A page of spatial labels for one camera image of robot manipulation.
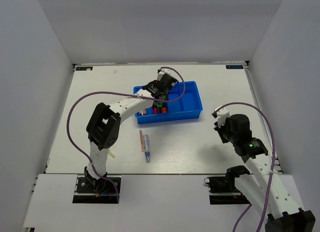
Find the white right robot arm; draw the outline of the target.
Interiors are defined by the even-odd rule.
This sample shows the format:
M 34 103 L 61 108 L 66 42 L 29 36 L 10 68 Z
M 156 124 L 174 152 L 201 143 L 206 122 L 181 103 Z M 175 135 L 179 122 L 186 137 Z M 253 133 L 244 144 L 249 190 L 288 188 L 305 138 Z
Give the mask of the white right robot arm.
M 223 143 L 231 143 L 243 165 L 227 169 L 226 187 L 240 191 L 260 214 L 266 232 L 311 232 L 316 218 L 293 199 L 279 175 L 271 170 L 272 157 L 263 142 L 252 136 L 244 114 L 215 112 L 214 129 Z

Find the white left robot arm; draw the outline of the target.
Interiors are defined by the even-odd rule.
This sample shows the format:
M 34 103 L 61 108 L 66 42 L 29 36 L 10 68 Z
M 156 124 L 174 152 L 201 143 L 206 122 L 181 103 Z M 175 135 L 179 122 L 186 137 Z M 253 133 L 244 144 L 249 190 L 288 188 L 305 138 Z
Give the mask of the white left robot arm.
M 88 185 L 99 192 L 105 188 L 106 164 L 110 147 L 119 137 L 120 125 L 136 113 L 150 108 L 154 101 L 168 98 L 169 91 L 178 80 L 168 72 L 160 72 L 157 79 L 139 89 L 133 97 L 127 97 L 110 105 L 99 103 L 88 122 L 86 131 L 90 144 L 91 162 L 85 169 Z

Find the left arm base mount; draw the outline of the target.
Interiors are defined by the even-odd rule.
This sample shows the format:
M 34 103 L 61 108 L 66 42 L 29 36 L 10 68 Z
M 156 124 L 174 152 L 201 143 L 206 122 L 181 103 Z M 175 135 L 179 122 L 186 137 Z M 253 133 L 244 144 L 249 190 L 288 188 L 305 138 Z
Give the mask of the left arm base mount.
M 73 204 L 118 204 L 114 186 L 109 181 L 102 181 L 102 185 L 94 188 L 84 177 L 79 176 L 76 180 Z

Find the orange cap black highlighter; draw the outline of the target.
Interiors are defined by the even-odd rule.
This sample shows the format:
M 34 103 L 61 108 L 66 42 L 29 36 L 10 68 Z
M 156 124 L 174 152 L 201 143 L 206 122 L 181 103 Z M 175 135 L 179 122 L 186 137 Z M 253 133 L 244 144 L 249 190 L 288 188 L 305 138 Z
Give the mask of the orange cap black highlighter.
M 162 114 L 166 114 L 168 111 L 167 111 L 167 108 L 165 106 L 161 107 L 161 113 Z

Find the pink cap black highlighter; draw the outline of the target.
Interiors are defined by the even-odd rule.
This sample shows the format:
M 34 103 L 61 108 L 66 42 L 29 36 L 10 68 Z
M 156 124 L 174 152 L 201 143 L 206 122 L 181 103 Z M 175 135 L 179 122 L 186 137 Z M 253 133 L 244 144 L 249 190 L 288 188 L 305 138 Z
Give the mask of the pink cap black highlighter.
M 153 114 L 158 114 L 158 108 L 156 105 L 152 106 L 152 111 L 153 111 Z

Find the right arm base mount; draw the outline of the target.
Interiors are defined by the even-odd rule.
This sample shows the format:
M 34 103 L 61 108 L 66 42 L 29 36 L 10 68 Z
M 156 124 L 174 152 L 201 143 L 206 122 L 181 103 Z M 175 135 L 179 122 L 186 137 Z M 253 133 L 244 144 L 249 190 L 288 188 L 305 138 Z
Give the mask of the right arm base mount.
M 210 176 L 203 180 L 208 187 L 211 205 L 248 205 L 250 202 L 237 189 L 233 189 L 225 176 Z

